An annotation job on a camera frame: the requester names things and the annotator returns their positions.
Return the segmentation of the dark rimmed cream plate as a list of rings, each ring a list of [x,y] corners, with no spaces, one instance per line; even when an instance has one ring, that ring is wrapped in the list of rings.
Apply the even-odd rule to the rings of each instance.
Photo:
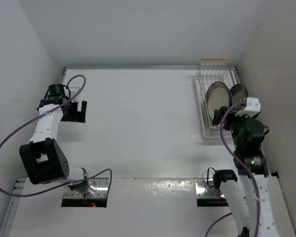
[[[220,109],[221,106],[230,107],[231,93],[224,82],[216,81],[212,83],[205,94],[206,107],[210,120],[214,117],[214,110]]]

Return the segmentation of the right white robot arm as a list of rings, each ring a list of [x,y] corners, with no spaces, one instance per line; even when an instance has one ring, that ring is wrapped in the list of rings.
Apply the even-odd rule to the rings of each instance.
[[[239,237],[280,235],[271,208],[268,166],[261,150],[269,128],[256,119],[259,113],[259,104],[249,106],[240,101],[215,111],[213,120],[220,122],[221,130],[231,132],[235,147],[228,151],[238,172],[217,170],[213,180],[214,188],[225,196]]]

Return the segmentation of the black checkered rim plate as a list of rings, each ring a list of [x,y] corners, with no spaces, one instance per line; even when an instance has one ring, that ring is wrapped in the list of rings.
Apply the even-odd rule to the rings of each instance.
[[[231,89],[231,105],[234,105],[240,101],[243,101],[245,98],[249,96],[247,88],[245,85],[238,83],[235,84]]]

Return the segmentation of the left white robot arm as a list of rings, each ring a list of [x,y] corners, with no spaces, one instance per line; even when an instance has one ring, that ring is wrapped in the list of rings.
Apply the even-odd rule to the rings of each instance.
[[[60,122],[86,122],[87,102],[69,101],[71,91],[67,85],[52,84],[41,99],[38,112],[41,116],[29,142],[19,148],[19,154],[32,184],[72,182],[70,189],[85,192],[89,185],[85,180],[85,168],[69,165],[64,152],[56,141]]]

